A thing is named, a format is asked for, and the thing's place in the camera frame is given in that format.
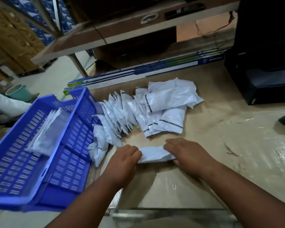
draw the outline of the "human hand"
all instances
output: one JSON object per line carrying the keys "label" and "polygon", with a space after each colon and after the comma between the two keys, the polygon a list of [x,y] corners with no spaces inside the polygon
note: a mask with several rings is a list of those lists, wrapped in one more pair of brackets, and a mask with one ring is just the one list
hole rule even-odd
{"label": "human hand", "polygon": [[133,180],[136,164],[141,157],[142,153],[136,146],[125,145],[118,148],[102,176],[118,191]]}
{"label": "human hand", "polygon": [[177,166],[195,177],[201,177],[204,169],[218,163],[200,144],[184,138],[167,139],[163,148],[176,157]]}

